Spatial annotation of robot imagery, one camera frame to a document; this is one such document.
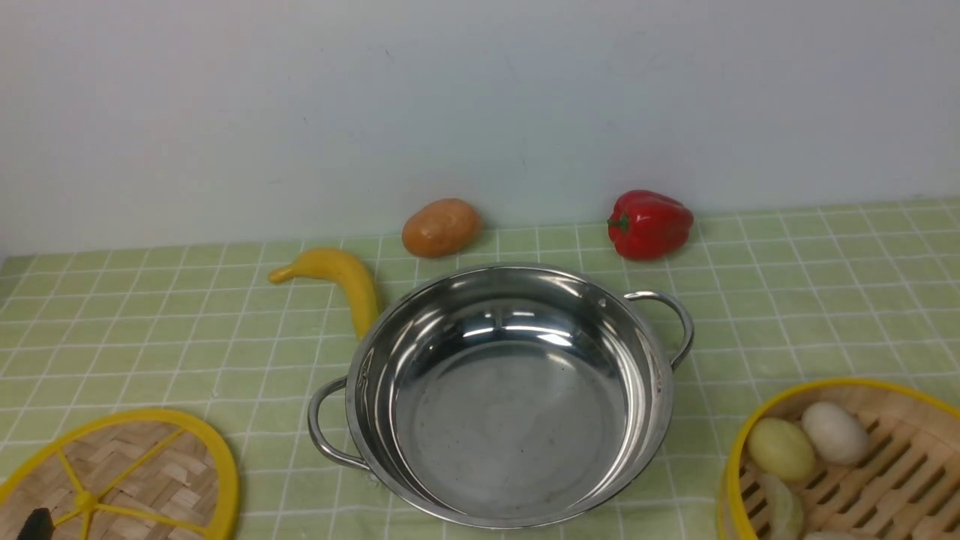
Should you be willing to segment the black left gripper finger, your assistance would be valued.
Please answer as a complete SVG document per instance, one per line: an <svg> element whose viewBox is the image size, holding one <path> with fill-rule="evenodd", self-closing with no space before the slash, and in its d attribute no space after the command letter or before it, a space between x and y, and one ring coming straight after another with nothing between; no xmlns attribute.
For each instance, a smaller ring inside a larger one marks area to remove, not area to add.
<svg viewBox="0 0 960 540"><path fill-rule="evenodd" d="M21 526L16 539L51 540L55 530L56 526L54 525L50 509L47 507L37 507L30 513Z"/></svg>

